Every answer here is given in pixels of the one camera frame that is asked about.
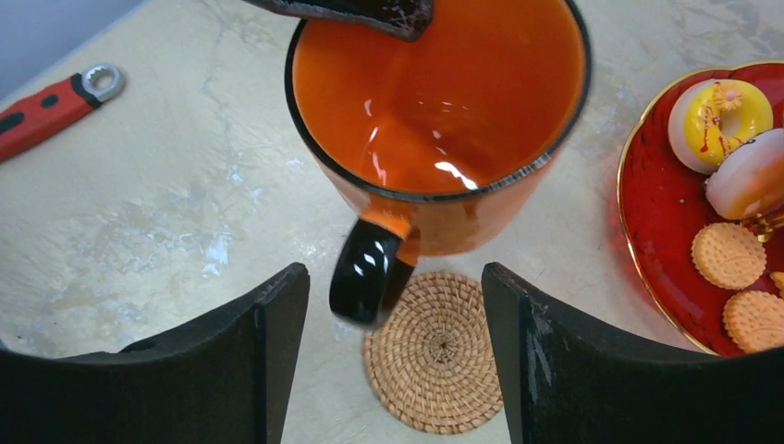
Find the orange mug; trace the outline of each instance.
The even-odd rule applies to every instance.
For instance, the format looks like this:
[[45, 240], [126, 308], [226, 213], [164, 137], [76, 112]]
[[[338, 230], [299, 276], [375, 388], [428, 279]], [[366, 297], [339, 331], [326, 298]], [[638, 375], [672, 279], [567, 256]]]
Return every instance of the orange mug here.
[[582, 111], [591, 49], [571, 0], [449, 0], [413, 43], [301, 21], [285, 83], [300, 136], [359, 215], [330, 308], [373, 329], [419, 256], [473, 250], [520, 211]]

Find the black utensil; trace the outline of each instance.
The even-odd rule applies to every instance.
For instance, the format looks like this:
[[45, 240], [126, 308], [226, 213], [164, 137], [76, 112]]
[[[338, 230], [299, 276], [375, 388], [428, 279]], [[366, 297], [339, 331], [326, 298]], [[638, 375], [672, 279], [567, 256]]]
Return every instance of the black utensil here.
[[433, 20], [434, 0], [244, 0], [281, 16], [356, 23], [406, 42], [419, 39]]

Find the biscuit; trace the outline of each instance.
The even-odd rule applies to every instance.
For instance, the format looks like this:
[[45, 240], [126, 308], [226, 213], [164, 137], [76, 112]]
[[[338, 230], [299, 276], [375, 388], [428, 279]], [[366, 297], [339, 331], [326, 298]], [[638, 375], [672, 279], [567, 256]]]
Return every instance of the biscuit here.
[[692, 261], [710, 283], [726, 290], [743, 290], [765, 273], [765, 247], [746, 228], [732, 223], [711, 224], [692, 241]]
[[770, 274], [770, 280], [776, 284], [776, 288], [778, 289], [778, 294], [784, 298], [784, 273], [780, 271], [774, 271]]
[[764, 291], [744, 291], [724, 305], [724, 328], [747, 353], [784, 345], [784, 299]]

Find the woven coaster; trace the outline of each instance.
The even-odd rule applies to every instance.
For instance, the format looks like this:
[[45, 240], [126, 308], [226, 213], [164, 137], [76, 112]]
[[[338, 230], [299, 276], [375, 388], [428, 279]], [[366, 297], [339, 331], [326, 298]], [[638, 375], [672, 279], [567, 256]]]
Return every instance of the woven coaster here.
[[482, 288], [467, 277], [414, 277], [384, 327], [365, 336], [364, 357], [381, 403], [423, 432], [463, 433], [503, 406]]

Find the donut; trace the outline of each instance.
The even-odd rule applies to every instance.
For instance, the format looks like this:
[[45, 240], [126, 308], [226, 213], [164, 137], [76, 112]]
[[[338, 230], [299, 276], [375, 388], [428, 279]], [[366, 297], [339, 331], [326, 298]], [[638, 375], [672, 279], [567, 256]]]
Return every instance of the donut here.
[[784, 129], [763, 132], [722, 162], [705, 197], [727, 220], [775, 210], [784, 203]]
[[714, 173], [755, 135], [773, 128], [773, 107], [742, 80], [705, 80], [680, 95], [668, 121], [672, 151], [687, 168]]

